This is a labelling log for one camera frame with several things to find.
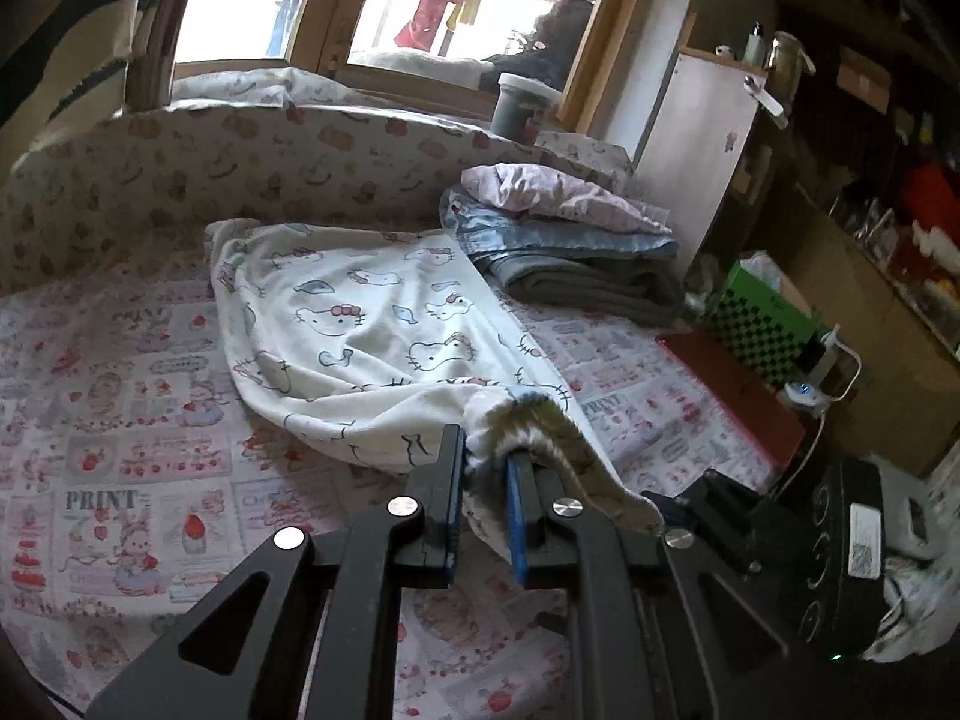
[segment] wall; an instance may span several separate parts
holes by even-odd
[[[688,11],[696,12],[689,45],[712,49],[730,43],[742,52],[755,20],[772,36],[776,20],[774,0],[649,0],[634,14],[625,45],[614,68],[611,93],[590,129],[592,137],[623,146],[635,161],[650,134],[677,57],[678,40]]]

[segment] striped curtain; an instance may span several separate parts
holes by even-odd
[[[0,185],[25,151],[121,109],[134,35],[144,20],[149,32],[157,2],[39,1],[30,13],[0,14],[4,28],[16,30],[0,55]]]

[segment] cardboard box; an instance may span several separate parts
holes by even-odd
[[[858,100],[885,114],[890,104],[892,80],[890,74],[877,63],[846,46],[840,47],[837,86],[845,92],[850,92]]]

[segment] green box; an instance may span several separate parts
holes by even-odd
[[[707,332],[776,388],[796,378],[797,358],[817,326],[739,263],[704,318]]]

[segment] bed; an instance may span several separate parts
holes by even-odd
[[[114,119],[17,166],[0,218],[0,624],[42,683],[84,707],[271,533],[342,527],[402,488],[240,401],[203,225],[434,228],[459,170],[500,161],[604,180],[465,124],[289,104]],[[628,487],[674,495],[711,466],[772,483],[654,331],[499,299]],[[563,596],[521,592],[469,535],[461,566],[448,592],[404,594],[395,717],[562,717],[568,652],[534,619]]]

